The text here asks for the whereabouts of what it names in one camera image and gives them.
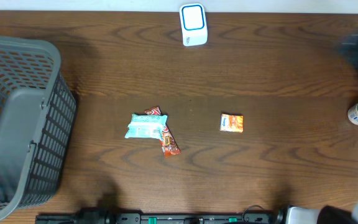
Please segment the red chocolate bar wrapper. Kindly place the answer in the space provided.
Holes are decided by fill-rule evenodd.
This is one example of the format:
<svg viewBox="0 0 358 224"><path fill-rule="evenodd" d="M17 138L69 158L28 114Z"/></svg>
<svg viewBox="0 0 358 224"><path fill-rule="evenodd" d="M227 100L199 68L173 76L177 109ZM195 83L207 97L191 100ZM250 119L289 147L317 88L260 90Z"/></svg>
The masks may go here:
<svg viewBox="0 0 358 224"><path fill-rule="evenodd" d="M162 112L158 106L155 106L145 110L145 114L162 115ZM175 156L181 153L177 142L175 141L169 127L166 124L163 126L162 140L160 140L160 143L162 145L162 151L165 157Z"/></svg>

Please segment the mint green snack packet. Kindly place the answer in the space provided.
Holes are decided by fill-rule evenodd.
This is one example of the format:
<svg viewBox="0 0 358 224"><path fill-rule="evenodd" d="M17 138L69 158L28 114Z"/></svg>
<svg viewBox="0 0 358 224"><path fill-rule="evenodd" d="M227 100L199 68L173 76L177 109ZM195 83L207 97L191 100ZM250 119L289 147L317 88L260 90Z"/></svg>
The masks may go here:
<svg viewBox="0 0 358 224"><path fill-rule="evenodd" d="M163 140L167 115L133 114L125 138L153 138Z"/></svg>

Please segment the orange tissue packet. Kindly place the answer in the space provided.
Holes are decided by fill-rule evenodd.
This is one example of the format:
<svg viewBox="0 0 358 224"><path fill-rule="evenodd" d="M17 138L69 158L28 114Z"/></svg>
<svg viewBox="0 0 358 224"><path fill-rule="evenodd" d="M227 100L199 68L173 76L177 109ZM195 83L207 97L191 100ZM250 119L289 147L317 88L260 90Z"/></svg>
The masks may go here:
<svg viewBox="0 0 358 224"><path fill-rule="evenodd" d="M244 130L243 115L222 114L219 130L231 133L242 133Z"/></svg>

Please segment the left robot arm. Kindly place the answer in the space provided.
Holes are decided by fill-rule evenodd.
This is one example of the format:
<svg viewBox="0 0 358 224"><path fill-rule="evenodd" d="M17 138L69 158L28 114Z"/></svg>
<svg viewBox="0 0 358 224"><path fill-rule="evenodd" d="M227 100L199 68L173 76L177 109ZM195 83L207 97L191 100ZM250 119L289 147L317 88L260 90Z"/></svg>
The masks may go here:
<svg viewBox="0 0 358 224"><path fill-rule="evenodd" d="M116 223L116 206L85 207L74 213L40 213L35 224L108 224Z"/></svg>

